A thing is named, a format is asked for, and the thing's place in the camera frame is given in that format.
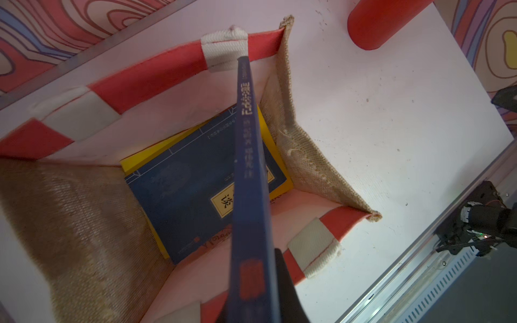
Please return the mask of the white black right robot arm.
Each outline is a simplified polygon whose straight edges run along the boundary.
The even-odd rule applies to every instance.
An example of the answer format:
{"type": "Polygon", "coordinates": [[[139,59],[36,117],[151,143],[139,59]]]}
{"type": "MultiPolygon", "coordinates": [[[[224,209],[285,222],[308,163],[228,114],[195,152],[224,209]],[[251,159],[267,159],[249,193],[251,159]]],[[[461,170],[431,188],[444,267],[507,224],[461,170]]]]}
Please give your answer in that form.
{"type": "Polygon", "coordinates": [[[487,236],[484,242],[492,246],[505,243],[516,249],[516,204],[509,209],[469,202],[461,209],[460,220],[471,231],[487,236]]]}

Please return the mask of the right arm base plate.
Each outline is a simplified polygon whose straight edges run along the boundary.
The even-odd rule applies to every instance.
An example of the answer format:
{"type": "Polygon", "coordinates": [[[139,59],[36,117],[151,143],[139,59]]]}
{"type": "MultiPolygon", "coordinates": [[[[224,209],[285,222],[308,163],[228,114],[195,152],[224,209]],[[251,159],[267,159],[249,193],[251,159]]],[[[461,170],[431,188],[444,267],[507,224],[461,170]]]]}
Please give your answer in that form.
{"type": "Polygon", "coordinates": [[[506,211],[493,183],[483,181],[438,226],[436,235],[440,242],[436,251],[457,255],[469,248],[477,257],[488,255],[499,244],[500,218],[506,211]]]}

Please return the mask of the red beige canvas tote bag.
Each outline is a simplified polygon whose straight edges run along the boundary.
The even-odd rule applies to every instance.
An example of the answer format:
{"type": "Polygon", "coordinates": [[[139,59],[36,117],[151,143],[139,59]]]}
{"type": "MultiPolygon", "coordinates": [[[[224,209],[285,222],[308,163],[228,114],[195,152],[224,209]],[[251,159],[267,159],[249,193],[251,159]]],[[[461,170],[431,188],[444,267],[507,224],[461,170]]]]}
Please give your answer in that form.
{"type": "Polygon", "coordinates": [[[215,322],[230,280],[237,63],[253,70],[272,236],[294,284],[380,215],[296,121],[286,17],[168,49],[30,108],[1,136],[1,212],[54,322],[215,322]]]}

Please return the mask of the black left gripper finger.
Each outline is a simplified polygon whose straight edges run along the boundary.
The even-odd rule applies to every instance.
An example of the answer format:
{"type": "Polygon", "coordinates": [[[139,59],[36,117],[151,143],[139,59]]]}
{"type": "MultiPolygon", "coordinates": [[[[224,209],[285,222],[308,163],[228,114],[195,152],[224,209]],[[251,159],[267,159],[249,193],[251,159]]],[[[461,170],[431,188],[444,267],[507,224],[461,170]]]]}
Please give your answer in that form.
{"type": "Polygon", "coordinates": [[[280,249],[275,249],[275,266],[282,323],[309,323],[280,249]]]}

